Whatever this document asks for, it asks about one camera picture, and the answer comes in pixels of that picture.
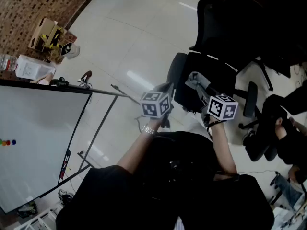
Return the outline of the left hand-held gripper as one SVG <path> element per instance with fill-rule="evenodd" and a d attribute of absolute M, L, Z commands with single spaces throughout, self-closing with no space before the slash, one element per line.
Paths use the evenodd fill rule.
<path fill-rule="evenodd" d="M 171 110 L 171 99 L 174 84 L 171 82 L 160 84 L 153 90 L 144 92 L 140 105 L 142 115 L 150 118 L 161 118 Z"/>

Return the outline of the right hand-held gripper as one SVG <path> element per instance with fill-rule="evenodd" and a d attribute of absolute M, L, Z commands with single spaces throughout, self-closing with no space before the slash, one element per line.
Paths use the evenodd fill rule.
<path fill-rule="evenodd" d="M 201 84 L 197 84 L 197 94 L 204 105 L 201 110 L 201 116 L 205 127 L 209 125 L 209 116 L 220 121 L 228 121 L 235 118 L 238 102 L 230 96 L 217 95 L 217 90 L 212 84 L 209 84 L 206 89 Z"/>

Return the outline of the grey cloth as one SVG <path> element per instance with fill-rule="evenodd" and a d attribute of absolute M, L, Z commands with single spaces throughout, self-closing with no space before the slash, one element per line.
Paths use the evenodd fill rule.
<path fill-rule="evenodd" d="M 191 89 L 196 89 L 197 85 L 203 87 L 203 89 L 207 89 L 207 87 L 211 84 L 211 82 L 204 77 L 199 72 L 193 71 L 189 74 L 188 79 L 185 81 L 185 84 Z"/>

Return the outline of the person's left forearm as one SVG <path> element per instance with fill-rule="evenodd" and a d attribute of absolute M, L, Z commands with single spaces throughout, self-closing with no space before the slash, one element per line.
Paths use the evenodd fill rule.
<path fill-rule="evenodd" d="M 135 173 L 162 122 L 163 118 L 151 118 L 117 165 L 130 174 Z"/>

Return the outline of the person's right forearm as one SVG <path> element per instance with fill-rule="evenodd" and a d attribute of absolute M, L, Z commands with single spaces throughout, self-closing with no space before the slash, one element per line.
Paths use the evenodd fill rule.
<path fill-rule="evenodd" d="M 210 122 L 217 121 L 210 116 Z M 232 157 L 223 123 L 211 127 L 213 148 L 221 169 L 227 174 L 237 174 L 236 165 Z"/>

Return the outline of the black wrist band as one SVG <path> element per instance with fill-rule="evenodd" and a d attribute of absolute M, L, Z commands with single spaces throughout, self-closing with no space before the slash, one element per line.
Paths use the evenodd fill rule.
<path fill-rule="evenodd" d="M 223 123 L 223 122 L 225 122 L 225 120 L 217 120 L 217 121 L 211 122 L 211 123 L 208 124 L 207 129 L 209 129 L 210 127 L 212 127 L 214 125 Z"/>

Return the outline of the black whiteboard stand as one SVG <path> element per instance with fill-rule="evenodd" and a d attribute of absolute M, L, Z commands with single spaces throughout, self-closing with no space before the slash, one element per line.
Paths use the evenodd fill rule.
<path fill-rule="evenodd" d="M 124 98 L 129 98 L 133 103 L 137 104 L 137 105 L 141 105 L 137 100 L 135 100 L 133 97 L 131 97 L 130 95 L 126 94 L 125 92 L 123 92 L 118 86 L 114 85 L 114 84 L 111 84 L 110 85 L 113 89 L 115 89 L 118 93 L 115 93 L 115 92 L 107 92 L 107 91 L 103 91 L 103 90 L 97 90 L 97 89 L 91 89 L 91 92 L 92 93 L 99 93 L 99 94 L 103 94 L 103 95 L 111 95 L 111 96 L 114 96 L 110 106 L 108 107 L 106 113 L 104 114 L 103 116 L 103 119 L 101 120 L 95 134 L 94 134 L 94 137 L 92 138 L 92 140 L 90 141 L 89 143 L 89 146 L 85 152 L 84 155 L 82 155 L 80 152 L 77 153 L 77 155 L 82 158 L 82 162 L 80 164 L 80 167 L 78 169 L 78 173 L 81 173 L 82 171 L 86 170 L 87 168 L 89 167 L 94 167 L 88 160 L 87 160 L 87 156 L 103 126 L 103 124 L 105 123 L 109 113 L 111 112 L 113 106 L 115 105 L 117 99 L 119 97 L 124 97 Z"/>

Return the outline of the black office chair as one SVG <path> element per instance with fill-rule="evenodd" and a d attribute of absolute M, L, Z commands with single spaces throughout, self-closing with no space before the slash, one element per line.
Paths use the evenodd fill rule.
<path fill-rule="evenodd" d="M 223 59 L 242 69 L 258 61 L 290 77 L 307 61 L 307 0 L 224 0 L 227 37 Z"/>
<path fill-rule="evenodd" d="M 193 71 L 202 74 L 211 82 L 217 90 L 217 94 L 237 95 L 243 98 L 244 90 L 236 89 L 235 82 L 238 73 L 245 67 L 242 69 L 235 68 L 223 59 L 225 55 L 223 43 L 227 37 L 223 1 L 200 0 L 197 6 L 197 17 L 198 35 L 196 43 L 188 53 L 185 67 L 175 89 L 174 99 L 184 110 L 200 113 L 204 106 L 203 103 L 200 101 L 196 90 L 185 84 L 189 74 Z M 258 64 L 261 69 L 265 68 L 258 61 L 250 63 Z M 260 113 L 256 106 L 252 117 L 258 120 Z"/>

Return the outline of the person's black clothing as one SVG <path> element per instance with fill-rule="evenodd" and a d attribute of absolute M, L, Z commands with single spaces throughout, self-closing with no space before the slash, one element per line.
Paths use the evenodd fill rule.
<path fill-rule="evenodd" d="M 213 143 L 184 131 L 153 138 L 134 173 L 90 169 L 58 214 L 56 230 L 271 230 L 274 214 L 257 180 L 228 176 Z"/>

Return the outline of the white waste bin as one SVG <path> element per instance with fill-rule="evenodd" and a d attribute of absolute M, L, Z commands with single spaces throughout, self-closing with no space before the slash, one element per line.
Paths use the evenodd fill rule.
<path fill-rule="evenodd" d="M 80 46 L 75 45 L 72 42 L 65 44 L 61 48 L 61 56 L 68 58 L 68 59 L 71 59 L 71 58 L 78 56 L 79 53 L 80 53 Z"/>

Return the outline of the large whiteboard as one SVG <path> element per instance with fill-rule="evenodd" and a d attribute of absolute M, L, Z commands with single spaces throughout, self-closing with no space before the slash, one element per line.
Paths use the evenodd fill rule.
<path fill-rule="evenodd" d="M 0 80 L 0 209 L 11 212 L 59 183 L 85 90 Z"/>

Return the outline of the white box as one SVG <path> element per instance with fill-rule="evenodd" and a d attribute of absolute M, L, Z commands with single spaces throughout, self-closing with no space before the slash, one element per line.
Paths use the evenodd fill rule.
<path fill-rule="evenodd" d="M 24 55 L 18 57 L 18 64 L 15 69 L 18 78 L 29 80 L 35 80 L 48 73 L 54 74 L 55 72 L 56 68 L 52 64 Z"/>

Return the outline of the brown cardboard box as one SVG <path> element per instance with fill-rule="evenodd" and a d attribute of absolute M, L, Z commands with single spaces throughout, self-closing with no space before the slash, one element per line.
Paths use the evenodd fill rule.
<path fill-rule="evenodd" d="M 38 23 L 28 47 L 40 52 L 60 47 L 60 37 L 66 32 L 67 30 L 59 26 L 56 21 L 43 18 Z"/>

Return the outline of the clear water bottle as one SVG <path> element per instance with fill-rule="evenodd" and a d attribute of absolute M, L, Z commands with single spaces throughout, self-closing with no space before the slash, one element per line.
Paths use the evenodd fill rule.
<path fill-rule="evenodd" d="M 0 71 L 15 71 L 18 66 L 18 58 L 0 53 Z"/>

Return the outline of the white metal shelf rack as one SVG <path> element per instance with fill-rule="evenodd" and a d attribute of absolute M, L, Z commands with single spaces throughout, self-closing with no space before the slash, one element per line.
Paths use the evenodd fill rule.
<path fill-rule="evenodd" d="M 56 218 L 62 206 L 56 205 L 54 208 L 45 210 L 26 223 L 13 228 L 14 230 L 56 230 Z"/>

